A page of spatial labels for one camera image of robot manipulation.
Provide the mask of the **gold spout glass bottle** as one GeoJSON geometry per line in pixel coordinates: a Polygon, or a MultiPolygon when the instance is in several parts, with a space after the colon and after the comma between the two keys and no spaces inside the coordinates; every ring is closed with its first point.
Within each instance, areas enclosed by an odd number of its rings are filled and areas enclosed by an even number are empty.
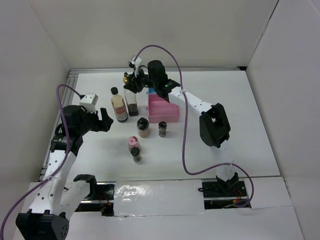
{"type": "Polygon", "coordinates": [[[129,75],[127,72],[124,73],[123,82],[124,82],[124,87],[123,87],[124,98],[126,101],[128,113],[131,117],[138,116],[139,111],[138,111],[136,94],[125,88],[125,86],[127,86],[129,83],[129,75]]]}

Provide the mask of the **black cap sauce bottle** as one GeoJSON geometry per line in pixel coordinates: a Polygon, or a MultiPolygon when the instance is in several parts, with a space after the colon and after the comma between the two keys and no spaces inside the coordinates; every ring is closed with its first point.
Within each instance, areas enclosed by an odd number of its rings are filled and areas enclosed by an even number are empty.
{"type": "Polygon", "coordinates": [[[119,94],[117,87],[110,89],[112,97],[111,104],[118,122],[124,123],[128,120],[128,112],[124,98],[119,94]]]}

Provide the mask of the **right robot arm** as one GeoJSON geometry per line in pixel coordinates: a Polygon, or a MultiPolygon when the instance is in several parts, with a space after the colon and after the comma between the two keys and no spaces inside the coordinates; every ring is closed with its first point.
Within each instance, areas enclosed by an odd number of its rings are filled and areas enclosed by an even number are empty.
{"type": "Polygon", "coordinates": [[[125,89],[137,94],[144,88],[153,88],[160,98],[168,103],[183,106],[187,115],[192,114],[199,120],[200,138],[210,147],[217,162],[218,190],[223,196],[230,196],[236,189],[239,175],[232,165],[233,158],[228,142],[231,126],[223,105],[205,102],[184,90],[182,84],[168,77],[164,65],[159,60],[152,60],[147,64],[147,74],[141,69],[140,58],[133,58],[128,65],[133,72],[124,75],[125,89]]]}

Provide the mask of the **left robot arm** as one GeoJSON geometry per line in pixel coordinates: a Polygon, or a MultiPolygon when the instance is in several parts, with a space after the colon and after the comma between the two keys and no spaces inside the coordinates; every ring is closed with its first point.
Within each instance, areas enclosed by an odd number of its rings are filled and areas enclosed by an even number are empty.
{"type": "Polygon", "coordinates": [[[79,174],[65,190],[69,172],[76,161],[83,136],[108,132],[114,122],[105,108],[89,111],[83,105],[63,109],[50,143],[49,162],[41,186],[27,212],[19,213],[15,224],[25,240],[64,240],[70,219],[83,199],[97,197],[99,187],[94,175],[79,174]]]}

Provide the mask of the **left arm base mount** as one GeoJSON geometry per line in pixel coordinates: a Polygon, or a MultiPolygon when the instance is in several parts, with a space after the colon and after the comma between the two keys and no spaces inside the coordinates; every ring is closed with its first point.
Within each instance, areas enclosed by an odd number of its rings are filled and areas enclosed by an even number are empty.
{"type": "Polygon", "coordinates": [[[115,182],[98,182],[94,196],[80,202],[76,213],[99,213],[104,217],[114,216],[115,182]]]}

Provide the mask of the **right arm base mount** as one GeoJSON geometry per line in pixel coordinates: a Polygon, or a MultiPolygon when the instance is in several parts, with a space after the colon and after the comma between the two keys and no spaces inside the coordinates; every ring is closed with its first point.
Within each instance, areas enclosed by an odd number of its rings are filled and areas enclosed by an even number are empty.
{"type": "Polygon", "coordinates": [[[232,209],[249,199],[244,181],[239,181],[230,191],[223,192],[217,181],[203,181],[198,191],[203,195],[204,209],[232,209]]]}

